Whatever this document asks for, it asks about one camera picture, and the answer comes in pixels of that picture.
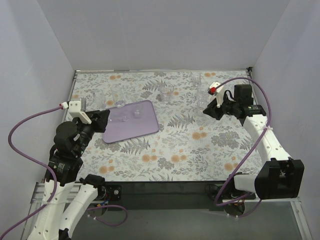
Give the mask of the clear stemmed wine glass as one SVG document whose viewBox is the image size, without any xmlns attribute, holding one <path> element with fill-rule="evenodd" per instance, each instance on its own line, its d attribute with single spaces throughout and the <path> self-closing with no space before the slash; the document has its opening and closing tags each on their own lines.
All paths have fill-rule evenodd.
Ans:
<svg viewBox="0 0 320 240">
<path fill-rule="evenodd" d="M 109 108 L 107 108 L 106 96 L 101 89 L 96 89 L 93 91 L 93 100 L 98 109 L 109 110 Z"/>
</svg>

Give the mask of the tall clear flute glass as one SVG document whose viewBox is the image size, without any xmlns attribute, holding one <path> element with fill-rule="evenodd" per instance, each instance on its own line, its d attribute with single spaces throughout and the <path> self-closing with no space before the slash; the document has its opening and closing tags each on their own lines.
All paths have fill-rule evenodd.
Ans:
<svg viewBox="0 0 320 240">
<path fill-rule="evenodd" d="M 113 84 L 111 86 L 111 94 L 114 102 L 114 106 L 117 107 L 118 110 L 118 120 L 121 122 L 127 122 L 129 120 L 129 115 L 127 111 L 124 109 L 126 105 L 125 96 L 120 84 Z"/>
</svg>

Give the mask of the small clear shot glass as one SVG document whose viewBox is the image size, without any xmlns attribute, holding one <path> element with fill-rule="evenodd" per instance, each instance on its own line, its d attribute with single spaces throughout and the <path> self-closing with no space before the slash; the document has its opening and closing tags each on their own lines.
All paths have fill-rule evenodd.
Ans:
<svg viewBox="0 0 320 240">
<path fill-rule="evenodd" d="M 143 104 L 141 102 L 137 102 L 132 106 L 133 116 L 135 118 L 140 118 L 143 112 Z"/>
</svg>

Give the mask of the clear faceted tumbler glass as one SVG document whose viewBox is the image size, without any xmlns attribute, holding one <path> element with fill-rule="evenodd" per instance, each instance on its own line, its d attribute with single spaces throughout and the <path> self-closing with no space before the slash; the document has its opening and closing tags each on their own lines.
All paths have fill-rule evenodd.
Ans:
<svg viewBox="0 0 320 240">
<path fill-rule="evenodd" d="M 174 86 L 171 83 L 164 82 L 159 86 L 159 92 L 161 101 L 169 103 L 173 97 Z"/>
</svg>

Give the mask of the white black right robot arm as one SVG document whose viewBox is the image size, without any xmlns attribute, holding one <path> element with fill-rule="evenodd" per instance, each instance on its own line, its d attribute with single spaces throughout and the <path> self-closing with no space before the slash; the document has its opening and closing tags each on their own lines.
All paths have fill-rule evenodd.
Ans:
<svg viewBox="0 0 320 240">
<path fill-rule="evenodd" d="M 224 192 L 253 193 L 261 200 L 296 198 L 299 194 L 305 166 L 300 159 L 293 159 L 281 146 L 269 126 L 266 111 L 254 104 L 252 86 L 237 84 L 232 96 L 218 82 L 213 82 L 208 93 L 213 100 L 203 110 L 216 120 L 224 115 L 234 116 L 255 142 L 262 167 L 258 174 L 236 172 L 222 186 Z"/>
</svg>

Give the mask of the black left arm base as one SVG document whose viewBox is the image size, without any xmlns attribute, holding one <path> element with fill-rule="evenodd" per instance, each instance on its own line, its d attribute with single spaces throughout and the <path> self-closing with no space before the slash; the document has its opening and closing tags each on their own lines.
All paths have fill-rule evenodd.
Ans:
<svg viewBox="0 0 320 240">
<path fill-rule="evenodd" d="M 105 185 L 102 187 L 102 199 L 104 201 L 120 201 L 122 198 L 122 186 L 121 185 Z"/>
</svg>

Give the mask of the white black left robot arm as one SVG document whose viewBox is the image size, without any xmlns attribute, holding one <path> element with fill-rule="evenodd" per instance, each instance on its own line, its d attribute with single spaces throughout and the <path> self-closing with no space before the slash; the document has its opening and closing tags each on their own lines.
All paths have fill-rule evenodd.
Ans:
<svg viewBox="0 0 320 240">
<path fill-rule="evenodd" d="M 50 150 L 49 169 L 45 174 L 41 207 L 30 240 L 69 240 L 81 215 L 96 197 L 102 194 L 105 179 L 89 174 L 82 178 L 76 197 L 69 206 L 67 198 L 74 187 L 81 159 L 94 134 L 104 133 L 110 110 L 86 113 L 90 123 L 80 117 L 61 123 L 55 131 L 54 145 Z"/>
</svg>

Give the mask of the purple rectangular tray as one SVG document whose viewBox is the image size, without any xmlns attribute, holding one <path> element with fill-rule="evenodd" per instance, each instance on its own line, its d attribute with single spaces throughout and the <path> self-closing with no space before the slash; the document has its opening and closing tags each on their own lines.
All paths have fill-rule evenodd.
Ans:
<svg viewBox="0 0 320 240">
<path fill-rule="evenodd" d="M 142 103 L 142 116 L 139 118 L 133 115 L 133 105 Z M 154 134 L 159 131 L 157 115 L 150 100 L 142 100 L 139 102 L 129 103 L 123 107 L 129 116 L 129 120 L 122 122 L 118 120 L 119 108 L 110 108 L 108 124 L 105 132 L 102 134 L 102 139 L 105 143 L 111 144 L 131 138 L 137 138 L 145 135 Z"/>
</svg>

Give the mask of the tall clear drinking glass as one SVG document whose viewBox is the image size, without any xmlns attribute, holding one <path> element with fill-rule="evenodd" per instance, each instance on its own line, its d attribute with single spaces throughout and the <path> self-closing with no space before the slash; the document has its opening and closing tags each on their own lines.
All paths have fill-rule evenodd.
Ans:
<svg viewBox="0 0 320 240">
<path fill-rule="evenodd" d="M 198 86 L 196 89 L 195 98 L 196 98 L 196 113 L 199 116 L 202 116 L 203 110 L 205 110 L 208 105 L 207 90 L 201 86 Z"/>
</svg>

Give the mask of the clear back tumbler glass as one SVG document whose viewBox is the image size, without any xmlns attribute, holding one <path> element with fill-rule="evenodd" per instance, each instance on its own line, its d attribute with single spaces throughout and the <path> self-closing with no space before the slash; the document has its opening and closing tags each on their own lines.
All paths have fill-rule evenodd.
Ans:
<svg viewBox="0 0 320 240">
<path fill-rule="evenodd" d="M 192 73 L 191 74 L 191 82 L 194 87 L 199 87 L 202 84 L 202 76 L 201 73 Z"/>
</svg>

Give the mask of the floral patterned table mat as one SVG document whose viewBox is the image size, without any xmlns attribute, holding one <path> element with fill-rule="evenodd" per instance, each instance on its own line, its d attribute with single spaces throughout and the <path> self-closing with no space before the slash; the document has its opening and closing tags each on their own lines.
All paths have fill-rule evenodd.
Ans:
<svg viewBox="0 0 320 240">
<path fill-rule="evenodd" d="M 150 100 L 159 123 L 157 133 L 105 143 L 96 133 L 82 155 L 79 178 L 99 175 L 107 181 L 210 181 L 226 180 L 254 145 L 233 116 L 221 120 L 198 115 L 197 87 L 189 71 L 80 73 L 74 98 L 85 98 L 96 110 L 94 90 L 102 90 L 112 107 L 111 86 L 120 84 L 127 103 Z M 246 72 L 201 71 L 201 87 L 224 83 L 229 90 L 244 83 Z M 162 102 L 159 87 L 174 86 L 170 102 Z"/>
</svg>

